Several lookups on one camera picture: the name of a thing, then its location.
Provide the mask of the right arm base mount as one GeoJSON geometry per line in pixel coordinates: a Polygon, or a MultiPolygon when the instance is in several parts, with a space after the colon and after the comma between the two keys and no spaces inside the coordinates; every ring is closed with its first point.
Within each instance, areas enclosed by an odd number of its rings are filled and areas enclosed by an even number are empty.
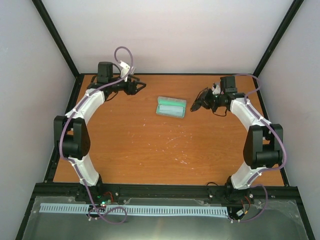
{"type": "Polygon", "coordinates": [[[215,182],[207,183],[206,188],[211,200],[236,205],[242,202],[248,204],[253,203],[253,197],[251,197],[251,191],[249,189],[233,189],[231,185],[218,185],[215,182]]]}

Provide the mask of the grey leather glasses case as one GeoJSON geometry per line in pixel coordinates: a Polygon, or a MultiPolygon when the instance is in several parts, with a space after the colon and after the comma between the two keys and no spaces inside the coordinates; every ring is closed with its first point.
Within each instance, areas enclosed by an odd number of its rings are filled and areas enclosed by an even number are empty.
{"type": "Polygon", "coordinates": [[[159,96],[157,98],[156,114],[174,118],[184,118],[187,101],[184,99],[159,96]]]}

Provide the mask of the black sunglasses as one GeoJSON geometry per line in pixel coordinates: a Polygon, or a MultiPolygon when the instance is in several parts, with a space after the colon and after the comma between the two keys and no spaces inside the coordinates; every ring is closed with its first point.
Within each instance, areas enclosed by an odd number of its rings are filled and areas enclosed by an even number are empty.
{"type": "Polygon", "coordinates": [[[190,107],[191,112],[199,110],[201,107],[211,110],[215,104],[215,97],[211,88],[204,88],[199,92],[193,104],[190,107]]]}

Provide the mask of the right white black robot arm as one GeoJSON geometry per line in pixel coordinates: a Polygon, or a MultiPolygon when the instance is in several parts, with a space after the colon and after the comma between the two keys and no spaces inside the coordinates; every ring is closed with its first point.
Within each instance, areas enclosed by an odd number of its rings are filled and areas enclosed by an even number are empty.
{"type": "Polygon", "coordinates": [[[226,183],[232,191],[246,190],[262,173],[285,166],[287,153],[283,143],[283,127],[267,120],[254,108],[247,94],[238,92],[234,75],[221,77],[220,83],[213,85],[212,90],[212,111],[225,107],[247,130],[243,163],[226,183]]]}

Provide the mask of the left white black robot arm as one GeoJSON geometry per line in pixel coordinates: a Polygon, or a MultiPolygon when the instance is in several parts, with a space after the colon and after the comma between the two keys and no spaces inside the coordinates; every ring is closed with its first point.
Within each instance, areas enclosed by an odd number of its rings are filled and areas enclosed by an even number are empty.
{"type": "Polygon", "coordinates": [[[104,188],[97,184],[100,175],[89,155],[91,140],[87,124],[96,110],[108,101],[110,94],[123,91],[127,95],[135,95],[146,87],[134,76],[134,67],[120,61],[120,75],[115,77],[114,65],[112,62],[100,62],[98,73],[92,78],[83,97],[65,115],[56,116],[53,122],[54,143],[60,157],[71,164],[79,182],[88,186],[86,195],[95,202],[103,198],[104,188]]]}

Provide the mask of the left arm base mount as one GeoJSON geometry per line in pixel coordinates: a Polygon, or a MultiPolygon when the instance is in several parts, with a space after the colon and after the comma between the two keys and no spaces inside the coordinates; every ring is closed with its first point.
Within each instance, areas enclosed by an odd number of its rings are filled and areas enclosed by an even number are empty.
{"type": "MultiPolygon", "coordinates": [[[[120,195],[120,187],[114,184],[101,184],[97,186],[89,186],[89,191],[93,201],[98,204],[111,200],[112,203],[118,203],[120,195]]],[[[90,197],[84,185],[80,184],[75,194],[77,202],[90,203],[90,197]]]]}

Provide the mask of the light blue cleaning cloth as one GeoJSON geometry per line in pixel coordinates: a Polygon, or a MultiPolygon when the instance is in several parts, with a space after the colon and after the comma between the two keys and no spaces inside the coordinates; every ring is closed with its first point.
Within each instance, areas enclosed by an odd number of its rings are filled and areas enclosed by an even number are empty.
{"type": "Polygon", "coordinates": [[[183,106],[174,106],[174,105],[160,105],[159,113],[165,115],[172,115],[181,117],[184,115],[184,107],[183,106]]]}

